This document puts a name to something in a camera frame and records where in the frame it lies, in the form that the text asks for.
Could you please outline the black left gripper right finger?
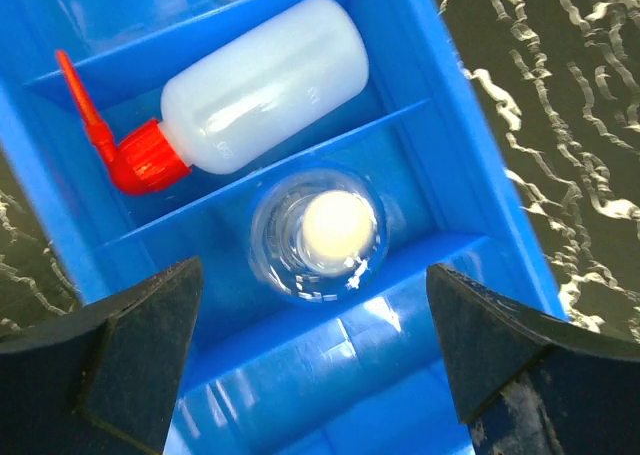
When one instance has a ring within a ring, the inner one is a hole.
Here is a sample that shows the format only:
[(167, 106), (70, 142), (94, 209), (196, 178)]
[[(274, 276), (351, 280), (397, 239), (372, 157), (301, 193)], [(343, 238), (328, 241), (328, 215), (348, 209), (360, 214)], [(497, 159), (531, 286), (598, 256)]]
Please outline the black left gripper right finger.
[(454, 406), (478, 454), (636, 454), (639, 346), (444, 265), (427, 295)]

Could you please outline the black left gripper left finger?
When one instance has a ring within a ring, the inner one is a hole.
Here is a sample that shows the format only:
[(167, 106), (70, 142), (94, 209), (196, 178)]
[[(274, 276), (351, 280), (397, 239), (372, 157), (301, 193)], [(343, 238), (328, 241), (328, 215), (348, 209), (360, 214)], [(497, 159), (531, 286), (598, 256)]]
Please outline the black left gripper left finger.
[(3, 336), (2, 453), (162, 453), (203, 283), (193, 257)]

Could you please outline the clear glass stoppered flask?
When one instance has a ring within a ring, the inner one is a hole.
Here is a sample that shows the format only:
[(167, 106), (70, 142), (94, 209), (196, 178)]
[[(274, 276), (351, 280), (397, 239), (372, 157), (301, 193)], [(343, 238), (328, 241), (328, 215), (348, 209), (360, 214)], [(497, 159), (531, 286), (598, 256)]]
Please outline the clear glass stoppered flask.
[(256, 278), (296, 303), (326, 303), (362, 289), (389, 246), (380, 195), (340, 165), (317, 165), (272, 184), (255, 204), (248, 259)]

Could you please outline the white wash bottle red cap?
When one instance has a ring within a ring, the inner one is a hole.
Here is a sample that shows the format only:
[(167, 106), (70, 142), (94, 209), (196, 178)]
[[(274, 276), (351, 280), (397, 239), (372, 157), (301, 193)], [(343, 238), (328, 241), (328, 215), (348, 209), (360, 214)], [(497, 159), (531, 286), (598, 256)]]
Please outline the white wash bottle red cap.
[(116, 142), (69, 56), (56, 53), (85, 131), (112, 183), (139, 196), (199, 168), (231, 174), (359, 95), (364, 41), (335, 0), (303, 0), (164, 85), (160, 118)]

